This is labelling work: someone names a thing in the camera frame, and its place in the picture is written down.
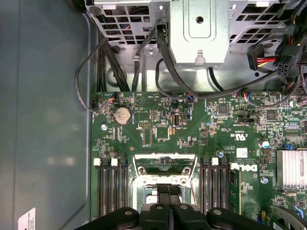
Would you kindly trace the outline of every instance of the ram slot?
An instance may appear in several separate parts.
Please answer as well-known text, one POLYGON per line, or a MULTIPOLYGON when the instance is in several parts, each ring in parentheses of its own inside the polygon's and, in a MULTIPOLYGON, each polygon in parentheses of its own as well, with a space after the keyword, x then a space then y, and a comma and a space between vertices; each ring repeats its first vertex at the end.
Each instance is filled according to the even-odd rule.
POLYGON ((220 176, 220 165, 212 166, 212 205, 213 207, 221 206, 221 176, 220 176))
POLYGON ((109 213, 108 209, 108 197, 109 197, 109 165, 108 159, 102 159, 100 167, 100 173, 98 174, 99 183, 99 216, 104 216, 109 213))
POLYGON ((212 189, 212 171, 211 164, 207 160, 201 162, 201 177, 200 177, 200 194, 201 194, 201 212, 206 214, 212 208, 211 200, 212 189))
POLYGON ((128 206, 128 197, 127 197, 127 163, 125 159, 121 159, 119 163, 119 208, 128 206))
POLYGON ((227 162, 221 163, 221 206, 228 209, 229 166, 227 162))
POLYGON ((110 212, 114 212, 117 209, 118 203, 118 168, 117 166, 111 167, 110 178, 110 212))

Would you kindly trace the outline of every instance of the silver heatsink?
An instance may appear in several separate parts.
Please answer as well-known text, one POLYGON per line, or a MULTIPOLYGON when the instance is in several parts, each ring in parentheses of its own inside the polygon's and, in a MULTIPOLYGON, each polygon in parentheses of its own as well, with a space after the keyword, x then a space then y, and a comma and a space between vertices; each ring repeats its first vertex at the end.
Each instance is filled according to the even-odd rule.
POLYGON ((277 151, 277 186, 307 187, 307 150, 277 151))

